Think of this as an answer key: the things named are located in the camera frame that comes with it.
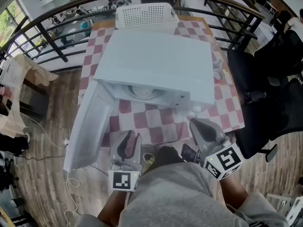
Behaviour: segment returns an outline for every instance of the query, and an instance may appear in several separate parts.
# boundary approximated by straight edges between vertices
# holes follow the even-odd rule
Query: white cable
[[[71,179],[77,181],[77,182],[78,182],[78,185],[72,184],[72,183],[71,183]],[[75,178],[75,177],[69,177],[69,173],[68,173],[68,175],[67,175],[67,180],[66,180],[66,182],[65,182],[65,186],[66,186],[66,189],[67,189],[68,194],[70,195],[72,201],[74,202],[74,204],[75,204],[75,206],[76,206],[76,209],[75,209],[75,210],[66,210],[66,211],[64,212],[64,216],[65,216],[65,219],[66,219],[66,222],[67,222],[66,227],[68,227],[68,226],[70,225],[70,223],[69,223],[69,221],[68,221],[68,218],[67,218],[67,216],[66,216],[66,213],[67,213],[68,211],[71,211],[71,212],[72,212],[72,215],[74,216],[74,218],[75,218],[76,220],[78,220],[78,218],[75,216],[75,214],[77,214],[78,217],[80,216],[80,214],[77,213],[78,205],[76,204],[75,199],[71,196],[71,192],[70,192],[70,190],[68,189],[68,186],[67,186],[67,183],[68,183],[68,182],[69,182],[73,187],[75,187],[75,188],[78,188],[78,187],[80,186],[80,181],[79,181],[77,178]]]
[[[41,124],[39,124],[36,120],[32,119],[31,117],[28,117],[28,116],[25,115],[24,113],[21,113],[21,114],[24,115],[25,117],[29,118],[30,120],[34,121],[36,124],[38,124],[38,125],[41,127],[41,129],[44,131],[44,133],[45,133],[47,139],[49,140],[49,142],[51,142],[55,147],[57,147],[58,149],[66,149],[66,147],[61,148],[61,147],[57,146],[56,144],[54,144],[54,143],[51,141],[51,139],[49,138],[49,136],[48,136],[48,134],[46,133],[45,129],[44,129],[44,128],[41,126]]]

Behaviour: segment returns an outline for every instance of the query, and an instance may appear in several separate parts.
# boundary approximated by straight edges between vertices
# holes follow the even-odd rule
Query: chair armrest
[[[280,80],[278,78],[267,77],[270,85],[274,87],[279,87],[281,85]]]
[[[258,101],[259,99],[266,97],[266,92],[255,90],[248,93],[248,97],[251,99],[251,102]]]

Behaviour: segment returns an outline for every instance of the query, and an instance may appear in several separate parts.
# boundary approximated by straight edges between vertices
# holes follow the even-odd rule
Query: metal railing
[[[258,11],[258,9],[257,9],[257,7],[253,4],[253,2],[251,1],[251,0],[242,0],[243,2],[245,2],[245,4],[249,7],[249,8],[251,8],[251,9],[253,9],[253,10],[255,10],[255,11]],[[223,5],[221,8],[215,3],[215,2],[213,2],[213,5],[217,8],[217,10],[221,13],[221,14],[224,14],[225,15],[225,17],[229,17],[229,19],[227,19],[226,20],[226,25],[225,24],[223,24],[223,20],[221,19],[221,20],[219,20],[220,21],[220,23],[222,24],[222,26],[224,26],[224,27],[226,27],[226,28],[230,28],[230,29],[233,29],[233,30],[235,30],[235,29],[240,29],[240,31],[245,31],[248,27],[249,27],[249,25],[248,24],[252,24],[252,19],[251,19],[251,16],[248,16],[247,15],[247,13],[246,12],[244,12],[244,11],[241,11],[241,10],[239,10],[239,12],[241,13],[241,15],[242,15],[242,18],[240,18],[239,16],[237,16],[235,13],[234,13],[234,11],[231,9],[231,7],[230,6],[227,6],[227,5]],[[228,16],[226,15],[226,13],[222,13],[222,8],[224,8],[226,11],[228,11]],[[235,19],[237,19],[237,20],[242,20],[243,22],[245,22],[242,26],[239,26],[241,23],[239,23],[238,22],[238,24],[237,23],[234,23],[234,20],[233,20],[233,18],[235,18]],[[255,29],[258,27],[258,25],[259,25],[259,22],[258,21],[255,21],[256,22],[256,24],[255,24]],[[231,48],[233,48],[237,43],[236,42],[238,42],[239,40],[240,40],[240,38],[241,38],[241,35],[236,35],[236,36],[232,36],[231,35],[231,33],[229,33],[228,31],[227,31],[227,35],[228,35],[228,37],[229,37],[229,39],[230,40],[233,40],[234,41],[234,43],[231,43],[230,44],[230,46],[229,46],[229,49],[231,49]],[[246,47],[247,45],[248,45],[248,43],[249,43],[249,40],[247,40],[247,39],[244,39],[244,41],[242,41],[242,43],[241,43],[241,45],[242,45],[242,48],[241,48],[241,50],[244,50],[243,48],[244,47]]]
[[[64,25],[67,25],[67,24],[70,24],[76,20],[82,20],[82,19],[85,19],[85,18],[89,18],[89,17],[94,17],[94,16],[109,16],[109,15],[113,15],[115,13],[115,9],[109,9],[109,10],[104,10],[104,11],[99,11],[99,12],[95,12],[95,13],[89,13],[89,14],[84,14],[80,17],[74,17],[74,18],[71,18],[71,19],[67,19],[65,21],[63,21],[62,23],[58,24],[58,25],[55,25],[51,28],[48,28],[48,29],[45,29],[43,27],[43,25],[41,24],[44,20],[50,18],[50,17],[53,17],[54,15],[56,14],[60,14],[68,9],[71,9],[71,8],[74,8],[76,6],[79,6],[79,5],[82,5],[82,4],[85,4],[85,3],[89,3],[89,2],[93,2],[93,1],[96,1],[96,0],[73,0],[65,5],[62,5],[58,8],[55,8],[55,9],[52,9],[50,10],[49,12],[47,13],[44,13],[43,15],[39,16],[38,18],[36,18],[35,20],[33,20],[32,22],[30,22],[28,25],[26,25],[24,28],[20,29],[19,31],[17,31],[8,41],[6,44],[11,44],[12,42],[14,42],[16,40],[16,38],[18,38],[20,35],[23,35],[25,34],[26,31],[28,31],[29,29],[33,28],[34,26],[36,28],[38,28],[39,30],[39,33],[36,34],[35,36],[29,38],[28,40],[26,40],[25,42],[23,42],[22,44],[20,44],[17,48],[15,48],[14,50],[12,50],[10,53],[7,53],[3,48],[5,48],[5,46],[3,46],[2,48],[0,48],[0,55],[1,55],[1,58],[2,59],[6,59],[7,57],[12,57],[12,53],[19,49],[21,46],[23,46],[24,44],[28,43],[28,42],[31,42],[34,38],[38,37],[38,36],[44,36],[45,38],[45,42],[39,44],[39,45],[36,45],[34,46],[33,48],[27,50],[27,51],[24,51],[23,54],[25,54],[26,56],[28,56],[29,58],[35,60],[37,58],[39,58],[40,56],[42,55],[46,55],[50,52],[56,52],[56,55],[54,57],[51,57],[51,58],[48,58],[46,60],[43,60],[43,61],[39,61],[38,64],[41,64],[41,63],[45,63],[45,62],[48,62],[48,61],[52,61],[52,60],[55,60],[55,59],[58,59],[58,58],[61,58],[64,62],[67,62],[68,61],[68,57],[69,56],[73,56],[73,55],[76,55],[76,54],[80,54],[80,53],[84,53],[86,50],[83,50],[83,49],[80,49],[78,51],[74,51],[74,52],[70,52],[70,53],[63,53],[63,50],[65,50],[67,47],[70,47],[70,46],[74,46],[74,45],[78,45],[78,44],[82,44],[82,43],[86,43],[88,42],[88,39],[86,40],[81,40],[81,41],[78,41],[78,42],[73,42],[71,44],[66,44],[66,45],[63,45],[63,46],[58,46],[55,41],[58,40],[58,39],[62,39],[64,37],[67,37],[67,36],[71,36],[71,35],[75,35],[75,34],[78,34],[78,33],[83,33],[83,32],[87,32],[87,31],[90,31],[92,28],[85,28],[85,29],[79,29],[79,30],[76,30],[72,33],[67,33],[67,34],[63,34],[63,35],[60,35],[56,38],[51,38],[48,34],[49,31],[51,30],[54,30],[58,27],[61,27],[61,26],[64,26]],[[214,26],[214,25],[209,25],[209,27],[211,29],[215,29],[215,30],[221,30],[221,31],[225,31],[226,33],[229,33],[229,34],[233,34],[234,37],[233,38],[230,38],[230,39],[226,39],[226,38],[220,38],[220,37],[216,37],[216,39],[218,41],[223,41],[223,42],[228,42],[230,43],[230,46],[229,48],[233,48],[234,46],[236,46],[236,49],[238,50],[244,50],[250,39],[251,38],[257,38],[255,35],[254,35],[254,31],[256,30],[256,28],[258,27],[259,23],[261,22],[261,20],[264,18],[263,15],[261,15],[258,11],[256,10],[253,10],[249,7],[246,7],[246,6],[243,6],[237,2],[234,2],[232,0],[208,0],[208,1],[211,1],[211,2],[215,2],[215,3],[218,3],[218,4],[222,4],[222,5],[225,5],[225,6],[228,6],[230,8],[234,8],[234,9],[237,9],[237,10],[240,10],[241,12],[245,12],[247,14],[247,19],[245,21],[242,21],[240,19],[237,19],[237,18],[231,18],[231,17],[228,17],[228,16],[225,16],[221,13],[216,13],[216,12],[210,12],[210,11],[206,11],[206,10],[200,10],[200,9],[192,9],[192,8],[185,8],[185,7],[181,7],[179,6],[178,4],[179,3],[175,3],[177,6],[174,6],[173,8],[175,9],[175,11],[187,11],[187,12],[196,12],[196,13],[200,13],[200,14],[207,14],[207,15],[211,15],[211,16],[215,16],[217,18],[224,18],[228,21],[231,21],[233,23],[237,23],[239,25],[239,30],[236,30],[236,29],[233,29],[233,28],[227,28],[224,24],[222,24],[222,26]],[[45,51],[45,52],[40,52],[38,55],[36,56],[32,56],[30,57],[28,55],[28,53],[31,51],[31,50],[34,50],[34,49],[37,49],[39,48],[40,46],[43,46],[43,45],[46,45],[46,44],[49,44],[51,46],[51,49],[48,50],[48,51]]]

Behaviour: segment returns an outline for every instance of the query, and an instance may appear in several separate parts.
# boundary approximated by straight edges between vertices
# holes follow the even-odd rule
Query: washing machine lid
[[[185,91],[192,101],[214,103],[211,47],[197,39],[115,30],[94,79]]]
[[[65,171],[89,166],[97,160],[114,101],[102,83],[90,81],[72,127]]]

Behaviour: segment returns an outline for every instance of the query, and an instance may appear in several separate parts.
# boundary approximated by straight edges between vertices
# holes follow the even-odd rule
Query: white laundry basket
[[[22,67],[13,59],[6,60],[0,69],[0,84],[15,88],[22,73]]]
[[[144,3],[118,7],[116,27],[145,32],[174,34],[179,18],[168,3]]]

